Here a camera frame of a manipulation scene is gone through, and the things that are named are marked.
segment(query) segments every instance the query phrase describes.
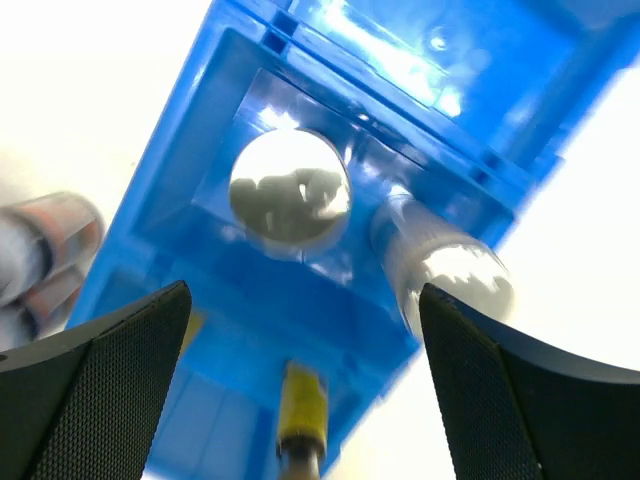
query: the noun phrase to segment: blue plastic container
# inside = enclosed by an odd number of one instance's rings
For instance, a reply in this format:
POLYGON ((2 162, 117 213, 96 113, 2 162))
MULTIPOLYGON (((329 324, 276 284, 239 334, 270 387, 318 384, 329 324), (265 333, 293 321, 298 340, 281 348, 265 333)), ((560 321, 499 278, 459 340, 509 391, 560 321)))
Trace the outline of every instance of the blue plastic container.
POLYGON ((150 470, 274 479, 291 359, 328 382, 331 465, 418 348, 369 245, 373 211, 406 189, 495 246, 638 52, 640 2, 600 3, 212 5, 69 324, 177 279, 192 289, 206 323, 178 365, 150 470), (227 196, 242 148, 293 125, 336 146, 354 194, 337 245, 298 262, 250 245, 227 196))

